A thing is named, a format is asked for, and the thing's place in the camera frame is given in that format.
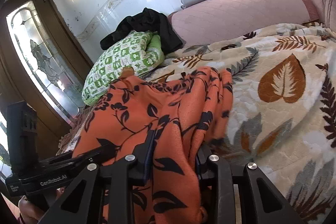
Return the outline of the left hand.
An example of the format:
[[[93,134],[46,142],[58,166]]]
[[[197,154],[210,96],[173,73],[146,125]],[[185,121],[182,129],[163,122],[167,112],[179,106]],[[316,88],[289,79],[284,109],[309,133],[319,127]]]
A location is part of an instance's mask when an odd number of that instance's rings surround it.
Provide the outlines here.
[[[22,196],[18,202],[19,223],[37,224],[44,216],[45,212],[41,208],[31,203],[26,196]]]

